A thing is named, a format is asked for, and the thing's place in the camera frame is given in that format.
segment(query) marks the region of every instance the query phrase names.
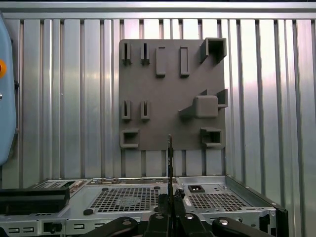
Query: blue device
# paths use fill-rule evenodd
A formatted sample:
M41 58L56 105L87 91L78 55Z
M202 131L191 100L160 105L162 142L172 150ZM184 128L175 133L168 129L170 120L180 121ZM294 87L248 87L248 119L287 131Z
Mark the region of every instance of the blue device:
M15 128L12 45L0 12L0 165L8 160Z

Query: ventilation grille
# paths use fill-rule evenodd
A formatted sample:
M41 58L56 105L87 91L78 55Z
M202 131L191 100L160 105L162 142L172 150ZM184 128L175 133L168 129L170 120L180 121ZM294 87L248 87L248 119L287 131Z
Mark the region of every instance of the ventilation grille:
M39 213L39 214L36 214L36 216L50 216L51 213Z
M97 212L148 211L158 205L159 190L119 188L102 191L90 208Z
M193 194L189 196L195 209L223 208L225 211L239 211L247 207L233 194Z
M42 184L37 185L34 189L53 189L53 188L60 188L63 186L67 181L46 181Z
M58 181L58 182L54 183L52 186L50 186L49 188L50 189L59 188L60 186L62 186L64 184L65 184L65 181Z
M46 189L47 187L49 187L51 185L51 182L45 182L45 183L42 183L36 187L34 187L35 189Z

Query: gray plastic mount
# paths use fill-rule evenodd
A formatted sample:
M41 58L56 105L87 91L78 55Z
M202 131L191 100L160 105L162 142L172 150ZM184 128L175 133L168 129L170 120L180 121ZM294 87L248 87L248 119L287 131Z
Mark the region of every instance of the gray plastic mount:
M120 146L225 146L226 40L130 39L119 44Z

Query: orange button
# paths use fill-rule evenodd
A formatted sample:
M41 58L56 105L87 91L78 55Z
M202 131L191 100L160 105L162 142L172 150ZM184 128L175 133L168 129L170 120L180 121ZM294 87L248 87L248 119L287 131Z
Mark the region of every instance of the orange button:
M4 61L0 59L0 79L4 77L5 73L6 73L6 64L4 63Z

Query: metal wall panel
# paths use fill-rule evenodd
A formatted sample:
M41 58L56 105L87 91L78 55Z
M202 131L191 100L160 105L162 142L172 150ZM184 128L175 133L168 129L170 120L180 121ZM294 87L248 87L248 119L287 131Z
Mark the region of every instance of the metal wall panel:
M166 151L119 147L119 41L224 37L226 148L175 151L174 174L231 174L289 210L291 237L313 236L316 4L90 4L0 2L20 82L2 186L165 176Z

